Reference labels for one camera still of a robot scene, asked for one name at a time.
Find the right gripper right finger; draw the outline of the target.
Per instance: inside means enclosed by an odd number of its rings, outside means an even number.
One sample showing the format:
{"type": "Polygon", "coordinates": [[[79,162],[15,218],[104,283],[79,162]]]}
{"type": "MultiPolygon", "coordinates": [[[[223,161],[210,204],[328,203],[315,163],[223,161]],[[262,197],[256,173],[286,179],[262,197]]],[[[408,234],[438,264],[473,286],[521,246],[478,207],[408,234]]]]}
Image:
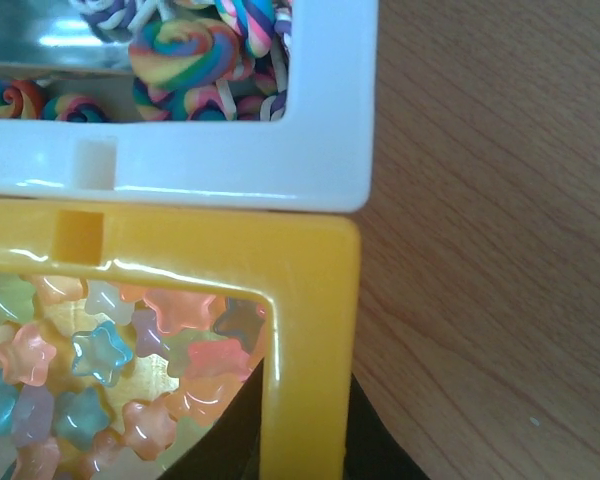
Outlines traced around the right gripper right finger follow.
{"type": "Polygon", "coordinates": [[[351,376],[343,478],[429,479],[388,431],[354,375],[351,376]]]}

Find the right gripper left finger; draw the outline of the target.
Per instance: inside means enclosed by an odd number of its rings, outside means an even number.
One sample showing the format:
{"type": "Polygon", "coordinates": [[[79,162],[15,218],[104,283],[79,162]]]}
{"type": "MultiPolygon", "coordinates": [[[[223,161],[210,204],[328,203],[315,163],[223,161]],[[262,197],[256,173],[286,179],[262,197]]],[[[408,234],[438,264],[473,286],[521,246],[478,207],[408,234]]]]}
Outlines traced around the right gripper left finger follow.
{"type": "Polygon", "coordinates": [[[261,361],[215,425],[164,473],[164,480],[258,479],[261,361]]]}

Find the orange candy bin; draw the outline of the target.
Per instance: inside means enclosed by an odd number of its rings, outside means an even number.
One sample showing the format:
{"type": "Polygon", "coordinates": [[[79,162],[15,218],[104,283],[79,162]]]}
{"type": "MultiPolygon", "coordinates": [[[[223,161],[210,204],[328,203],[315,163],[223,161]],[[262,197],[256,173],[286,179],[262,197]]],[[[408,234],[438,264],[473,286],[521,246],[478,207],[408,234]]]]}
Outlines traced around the orange candy bin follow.
{"type": "Polygon", "coordinates": [[[0,272],[262,302],[259,475],[343,475],[360,236],[342,217],[0,198],[0,272]]]}

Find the metal scoop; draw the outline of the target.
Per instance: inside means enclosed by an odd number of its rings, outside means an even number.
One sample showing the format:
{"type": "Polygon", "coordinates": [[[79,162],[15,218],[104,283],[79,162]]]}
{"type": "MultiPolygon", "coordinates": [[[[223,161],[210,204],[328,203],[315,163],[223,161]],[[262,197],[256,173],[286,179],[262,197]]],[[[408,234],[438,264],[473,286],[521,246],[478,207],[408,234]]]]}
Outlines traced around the metal scoop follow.
{"type": "Polygon", "coordinates": [[[0,1],[0,78],[128,75],[130,39],[89,25],[68,1],[0,1]]]}

